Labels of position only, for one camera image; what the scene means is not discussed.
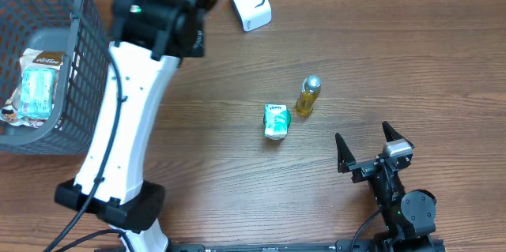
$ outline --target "gray wire basket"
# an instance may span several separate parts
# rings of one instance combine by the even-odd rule
[[[81,7],[100,42],[66,2],[0,0],[0,107],[21,82],[19,58],[26,48],[65,51],[51,117],[38,129],[0,121],[0,151],[75,154],[89,148],[109,63],[98,46],[107,37],[93,0],[74,0],[74,5]]]

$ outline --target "snack package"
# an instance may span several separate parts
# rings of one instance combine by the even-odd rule
[[[26,69],[21,83],[21,107],[18,118],[46,119],[51,116],[56,71]]]
[[[20,57],[23,79],[2,108],[0,120],[12,126],[42,126],[52,112],[64,54],[63,51],[25,50]]]

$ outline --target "wood grain surface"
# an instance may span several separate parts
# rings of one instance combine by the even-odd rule
[[[417,147],[406,190],[436,195],[448,251],[506,247],[504,0],[270,0],[272,22],[240,29],[226,0],[207,19],[207,56],[187,59],[157,116],[145,178],[167,190],[160,216],[177,243],[328,243],[376,209],[365,182],[337,171],[334,134],[360,160],[387,120]],[[110,20],[111,0],[96,0]],[[262,106],[293,109],[302,80],[323,80],[308,119],[281,143]],[[0,251],[41,251],[74,214],[55,186],[82,156],[0,158]],[[107,225],[85,216],[64,243]],[[384,230],[377,220],[364,237]],[[75,251],[118,244],[115,236]]]

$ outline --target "black cable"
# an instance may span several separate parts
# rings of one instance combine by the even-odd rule
[[[125,240],[125,244],[126,244],[126,247],[128,248],[128,250],[130,252],[134,251],[134,248],[132,247],[132,243],[130,242],[127,234],[124,231],[121,231],[119,229],[104,229],[103,231],[97,231],[97,232],[94,232],[94,233],[87,235],[85,237],[81,237],[80,239],[77,239],[77,240],[65,245],[64,247],[56,250],[55,252],[67,251],[68,249],[73,248],[73,247],[83,243],[84,241],[88,241],[90,239],[94,239],[97,236],[106,235],[106,234],[110,234],[110,233],[115,233],[118,235],[118,237],[123,238],[123,240]]]
[[[357,241],[358,239],[358,236],[360,236],[360,234],[362,233],[362,231],[364,230],[364,228],[366,226],[368,226],[368,224],[374,220],[375,217],[377,217],[383,210],[382,209],[378,209],[375,213],[373,213],[363,224],[360,228],[358,228],[357,230],[357,233],[355,233],[355,236],[353,237],[353,240],[351,242],[351,246],[349,247],[349,252],[353,252],[353,247],[355,246],[355,242]]]
[[[387,191],[392,191],[394,186],[392,185],[392,180],[388,178],[387,166],[384,162],[381,162],[381,168],[383,169],[383,173],[385,174],[385,179],[387,180]]]
[[[111,136],[109,137],[108,146],[105,149],[104,158],[102,159],[102,163],[100,164],[99,171],[96,174],[96,177],[95,177],[95,180],[93,183],[93,187],[92,187],[91,191],[89,192],[88,197],[86,198],[86,201],[83,204],[83,206],[81,207],[81,209],[79,210],[79,212],[76,213],[76,215],[69,222],[69,224],[67,224],[67,226],[62,230],[62,232],[60,232],[60,234],[55,238],[55,240],[53,240],[51,242],[51,244],[49,244],[49,246],[47,246],[47,248],[43,252],[50,252],[51,250],[53,250],[53,248],[55,248],[63,240],[63,238],[65,238],[65,236],[74,227],[74,225],[76,225],[76,223],[79,221],[79,219],[81,219],[81,216],[83,214],[85,214],[86,209],[88,208],[89,204],[92,202],[92,199],[94,198],[95,193],[98,190],[98,186],[104,181],[104,178],[103,178],[104,170],[105,170],[105,166],[107,165],[107,162],[109,160],[109,154],[111,153],[112,144],[114,142],[114,139],[116,136],[116,131],[118,129],[119,116],[121,115],[121,103],[123,101],[123,98],[122,98],[123,97],[123,90],[122,90],[122,85],[121,85],[121,78],[119,76],[118,65],[116,65],[116,62],[112,58],[111,54],[109,53],[109,50],[104,46],[103,40],[99,39],[95,35],[93,27],[90,26],[88,21],[83,16],[82,12],[78,8],[76,8],[76,6],[72,2],[72,0],[65,0],[65,1],[68,6],[72,6],[72,12],[74,13],[74,16],[76,18],[80,19],[80,21],[81,21],[80,23],[82,24],[83,28],[88,32],[88,34],[92,37],[92,39],[94,39],[96,41],[98,47],[100,48],[100,51],[102,51],[102,53],[106,56],[107,60],[109,60],[111,62],[112,69],[114,70],[114,73],[116,76],[116,85],[118,88],[118,97],[117,97],[118,101],[116,104],[116,113],[115,113],[115,117],[114,117],[114,123],[113,123],[112,129],[111,129]]]

